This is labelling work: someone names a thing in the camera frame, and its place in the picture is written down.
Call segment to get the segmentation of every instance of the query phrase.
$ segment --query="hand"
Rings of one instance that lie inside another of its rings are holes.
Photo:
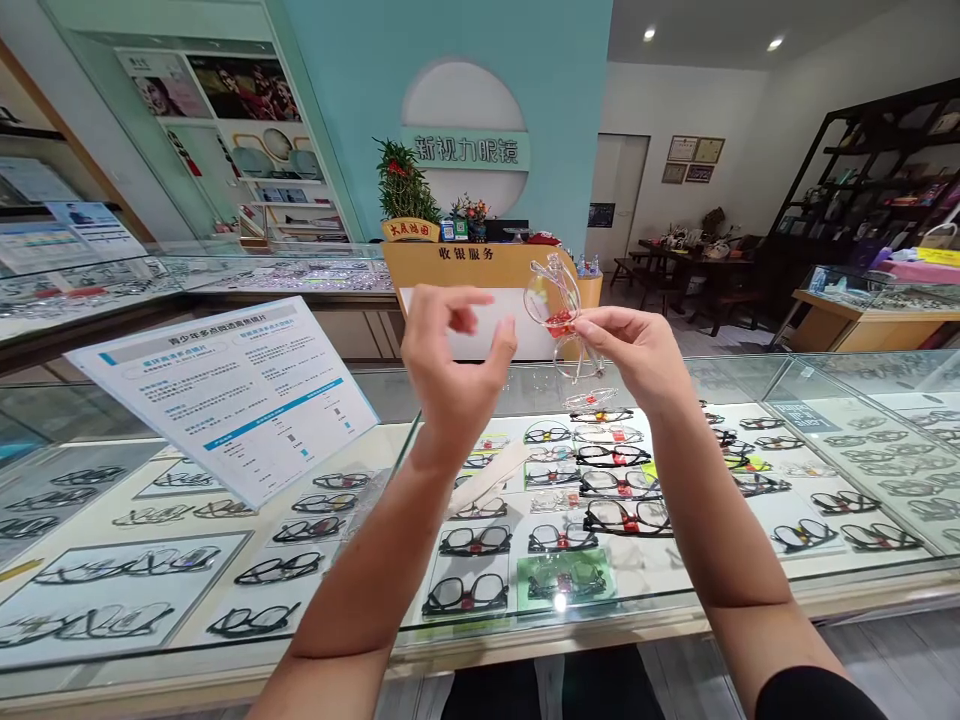
[[[460,463],[493,415],[517,351],[517,336],[513,317],[504,318],[486,361],[460,365],[450,351],[447,328],[474,335],[477,316],[471,306],[492,302],[493,296],[474,287],[417,285],[407,313],[402,354],[423,410],[420,435],[432,451]]]
[[[673,330],[662,315],[600,307],[584,310],[573,327],[591,347],[613,360],[644,411],[696,401]]]

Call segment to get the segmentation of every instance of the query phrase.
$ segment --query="doorway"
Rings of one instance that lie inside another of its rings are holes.
[[[612,272],[613,261],[627,254],[649,142],[645,135],[597,136],[585,252],[588,260],[600,257],[604,272]]]

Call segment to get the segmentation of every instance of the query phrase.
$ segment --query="poster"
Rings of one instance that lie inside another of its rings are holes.
[[[151,114],[158,117],[210,117],[200,89],[180,56],[118,50],[117,57]]]
[[[104,260],[144,257],[147,251],[103,203],[46,203],[58,222]]]
[[[379,422],[301,297],[67,358],[252,507]]]
[[[218,118],[300,122],[278,60],[201,55],[187,59]]]

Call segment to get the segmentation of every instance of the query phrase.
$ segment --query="pink cloth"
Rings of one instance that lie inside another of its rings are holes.
[[[960,268],[950,267],[949,265],[884,260],[877,266],[877,270],[893,273],[901,280],[960,285]]]

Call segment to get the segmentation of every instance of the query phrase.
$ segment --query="ceiling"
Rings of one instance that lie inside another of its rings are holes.
[[[769,70],[902,0],[614,0],[613,62]],[[652,42],[644,31],[657,29]],[[767,45],[784,36],[776,52]]]

